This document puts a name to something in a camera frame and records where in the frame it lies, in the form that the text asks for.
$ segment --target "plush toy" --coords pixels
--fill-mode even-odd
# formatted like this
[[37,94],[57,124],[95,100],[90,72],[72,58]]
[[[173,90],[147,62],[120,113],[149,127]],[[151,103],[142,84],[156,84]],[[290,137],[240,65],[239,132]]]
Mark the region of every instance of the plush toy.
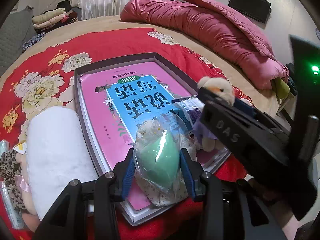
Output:
[[[212,93],[227,101],[230,106],[233,106],[235,102],[235,94],[233,87],[228,80],[224,78],[203,77],[198,82],[198,88],[201,87],[210,90]],[[193,128],[194,133],[198,141],[202,144],[204,151],[211,152],[214,149],[220,150],[224,147],[218,138],[212,134],[199,120],[197,120]]]
[[36,208],[33,204],[31,189],[29,186],[29,177],[28,177],[28,165],[26,161],[27,154],[16,154],[16,160],[20,163],[21,167],[21,175],[16,175],[14,177],[15,183],[20,190],[20,195],[22,197],[23,203],[30,214],[23,213],[22,218],[27,227],[31,231],[35,231],[38,225],[40,224],[40,220],[36,211]]

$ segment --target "green led light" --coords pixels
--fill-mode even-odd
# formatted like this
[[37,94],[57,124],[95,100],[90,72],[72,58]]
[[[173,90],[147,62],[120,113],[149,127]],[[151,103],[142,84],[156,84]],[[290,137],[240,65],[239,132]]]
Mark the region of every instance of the green led light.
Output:
[[320,68],[318,66],[312,66],[312,70],[318,72],[318,71],[320,71]]

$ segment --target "plush bear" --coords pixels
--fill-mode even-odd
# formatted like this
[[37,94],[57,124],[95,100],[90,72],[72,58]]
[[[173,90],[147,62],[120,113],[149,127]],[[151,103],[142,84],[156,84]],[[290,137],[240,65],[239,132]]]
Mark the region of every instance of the plush bear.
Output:
[[[232,85],[224,78],[203,77],[198,82],[198,88],[204,87],[233,106],[235,94]],[[199,120],[194,126],[194,132],[202,148],[206,152],[222,149],[224,145]]]

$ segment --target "television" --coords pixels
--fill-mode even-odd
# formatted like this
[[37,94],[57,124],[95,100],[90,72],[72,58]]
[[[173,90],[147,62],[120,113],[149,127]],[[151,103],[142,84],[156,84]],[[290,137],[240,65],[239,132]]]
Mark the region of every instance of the television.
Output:
[[267,0],[229,0],[228,6],[262,23],[271,12],[271,3]]

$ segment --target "box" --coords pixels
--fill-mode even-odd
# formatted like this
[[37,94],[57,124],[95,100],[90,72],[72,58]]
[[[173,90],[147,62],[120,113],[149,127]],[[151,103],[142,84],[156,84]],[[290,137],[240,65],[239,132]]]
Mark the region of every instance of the box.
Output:
[[[178,110],[171,103],[175,98],[197,94],[196,82],[157,53],[84,65],[74,71],[74,84],[81,128],[99,176],[125,159],[144,120]],[[229,155],[229,151],[202,154],[202,165],[215,171]],[[135,226],[171,206],[154,206],[133,180],[128,198],[118,207]]]

